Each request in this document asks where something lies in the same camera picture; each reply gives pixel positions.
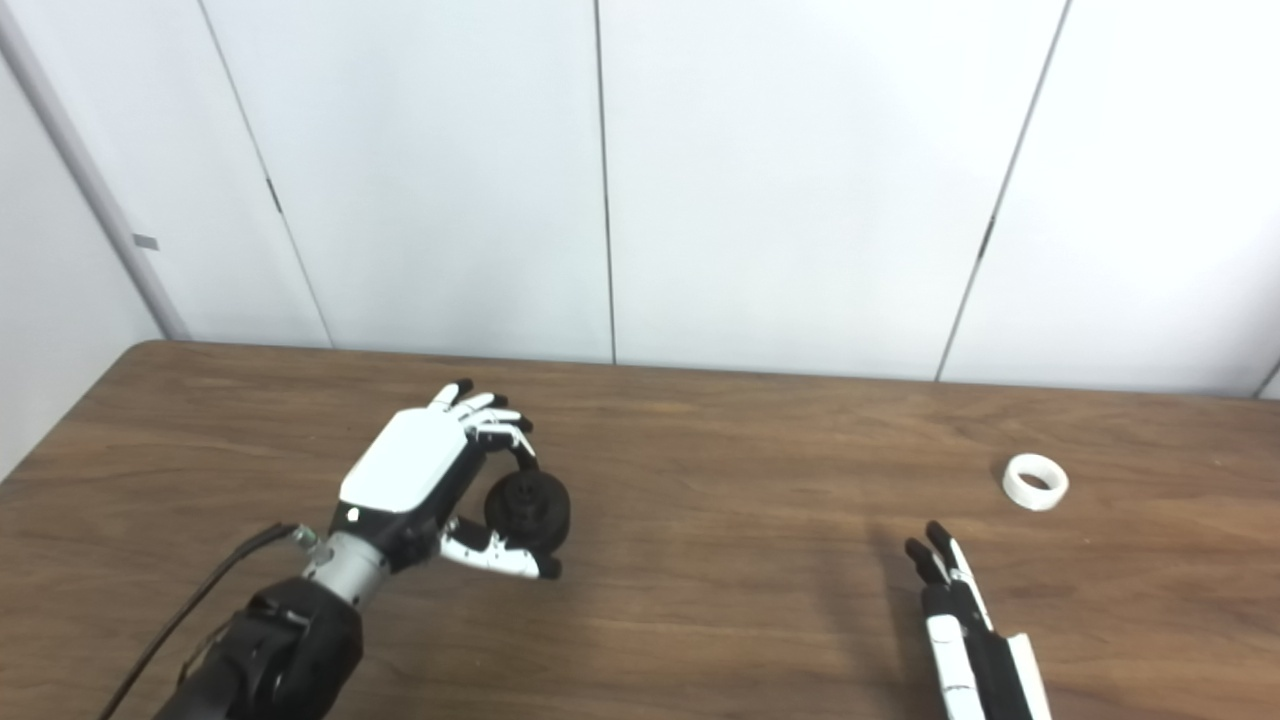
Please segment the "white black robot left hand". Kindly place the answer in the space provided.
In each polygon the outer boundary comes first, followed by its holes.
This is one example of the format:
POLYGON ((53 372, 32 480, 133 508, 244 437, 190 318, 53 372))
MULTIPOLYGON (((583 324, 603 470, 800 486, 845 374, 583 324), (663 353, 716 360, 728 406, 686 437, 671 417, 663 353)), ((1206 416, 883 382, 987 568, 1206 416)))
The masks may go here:
POLYGON ((468 379, 449 383, 383 427, 340 483, 315 580, 332 589, 379 585, 435 557, 511 577, 561 577, 552 551, 456 512, 489 454, 508 451, 520 470, 538 469, 531 421, 506 397, 472 387, 468 379))

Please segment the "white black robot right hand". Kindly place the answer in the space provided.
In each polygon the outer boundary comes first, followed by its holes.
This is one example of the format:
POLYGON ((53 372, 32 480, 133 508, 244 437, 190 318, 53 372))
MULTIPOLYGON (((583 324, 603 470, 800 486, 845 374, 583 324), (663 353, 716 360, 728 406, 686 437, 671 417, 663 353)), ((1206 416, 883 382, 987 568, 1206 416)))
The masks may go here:
POLYGON ((905 553, 922 588, 925 633, 948 719, 1051 719, 1030 637, 1002 635, 991 619, 960 543, 938 521, 905 553))

